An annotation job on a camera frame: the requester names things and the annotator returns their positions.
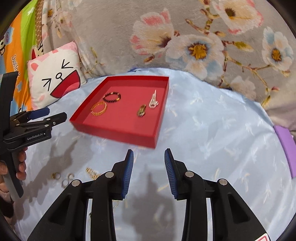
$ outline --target floral blanket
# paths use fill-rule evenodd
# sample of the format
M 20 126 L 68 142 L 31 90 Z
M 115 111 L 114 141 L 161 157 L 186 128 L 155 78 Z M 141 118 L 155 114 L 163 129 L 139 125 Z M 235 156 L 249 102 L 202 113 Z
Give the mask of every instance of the floral blanket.
M 187 71 L 296 130 L 296 40 L 266 0 L 45 0 L 42 24 L 45 50 L 77 42 L 86 77 Z

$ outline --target purple object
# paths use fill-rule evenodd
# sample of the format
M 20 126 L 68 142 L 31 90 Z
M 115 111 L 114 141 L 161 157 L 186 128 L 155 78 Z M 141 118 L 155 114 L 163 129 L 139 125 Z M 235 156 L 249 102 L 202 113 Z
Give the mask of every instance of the purple object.
M 274 126 L 274 130 L 281 141 L 281 145 L 285 151 L 292 178 L 296 177 L 296 143 L 287 128 L 282 126 Z

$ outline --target flower print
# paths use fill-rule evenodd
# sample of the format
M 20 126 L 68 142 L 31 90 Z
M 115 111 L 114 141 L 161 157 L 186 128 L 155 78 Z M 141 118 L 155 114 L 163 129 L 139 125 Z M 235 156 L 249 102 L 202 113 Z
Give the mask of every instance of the flower print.
M 58 16 L 58 21 L 60 23 L 60 26 L 64 30 L 68 30 L 69 28 L 72 27 L 72 15 L 69 14 L 68 12 L 60 12 Z
M 254 83 L 249 81 L 248 79 L 243 80 L 241 76 L 237 76 L 233 81 L 230 82 L 229 85 L 233 91 L 243 94 L 250 100 L 255 100 L 256 87 Z
M 82 0 L 68 0 L 68 6 L 70 10 L 77 8 L 78 5 L 82 2 Z
M 213 33 L 181 35 L 168 43 L 166 61 L 171 68 L 188 71 L 201 80 L 215 80 L 224 73 L 223 50 L 221 40 Z
M 48 17 L 48 18 L 51 18 L 51 17 L 53 16 L 53 14 L 54 14 L 54 10 L 51 8 L 51 9 L 49 9 L 48 12 L 47 12 L 47 17 Z
M 203 4 L 203 5 L 209 5 L 210 0 L 200 0 L 200 3 Z
M 132 49 L 140 55 L 163 52 L 168 42 L 174 37 L 174 27 L 170 13 L 165 8 L 162 12 L 150 12 L 141 16 L 141 21 L 133 25 L 130 38 Z
M 287 38 L 281 32 L 273 32 L 270 27 L 264 29 L 262 57 L 266 64 L 275 70 L 287 71 L 294 61 L 293 50 Z
M 263 16 L 255 9 L 253 0 L 213 1 L 213 7 L 229 27 L 231 34 L 242 34 L 263 23 Z

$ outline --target screw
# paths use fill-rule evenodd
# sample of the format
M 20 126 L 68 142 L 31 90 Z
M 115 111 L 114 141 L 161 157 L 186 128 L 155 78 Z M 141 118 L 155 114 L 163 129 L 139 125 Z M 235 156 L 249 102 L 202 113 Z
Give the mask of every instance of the screw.
M 114 177 L 114 173 L 113 173 L 113 172 L 107 172 L 107 173 L 105 174 L 105 177 L 107 177 L 107 178 Z
M 73 182 L 72 182 L 72 186 L 73 187 L 77 187 L 77 186 L 79 186 L 80 185 L 80 181 L 79 180 L 74 180 Z
M 228 182 L 225 179 L 220 179 L 219 183 L 223 186 L 226 186 Z
M 188 171 L 188 172 L 185 172 L 185 176 L 186 177 L 193 177 L 194 176 L 194 173 L 191 172 L 191 171 Z

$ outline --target black beaded bracelet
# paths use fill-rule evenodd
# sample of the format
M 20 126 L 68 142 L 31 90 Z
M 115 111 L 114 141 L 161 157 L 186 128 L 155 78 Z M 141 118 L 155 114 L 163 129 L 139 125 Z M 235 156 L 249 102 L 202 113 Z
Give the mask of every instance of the black beaded bracelet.
M 117 95 L 118 98 L 115 99 L 115 100 L 107 100 L 106 97 L 109 96 L 109 95 Z M 117 101 L 120 101 L 120 99 L 121 99 L 121 94 L 119 94 L 118 92 L 110 92 L 110 93 L 105 94 L 105 95 L 103 96 L 103 100 L 106 101 L 106 102 L 108 102 L 108 103 L 117 102 Z

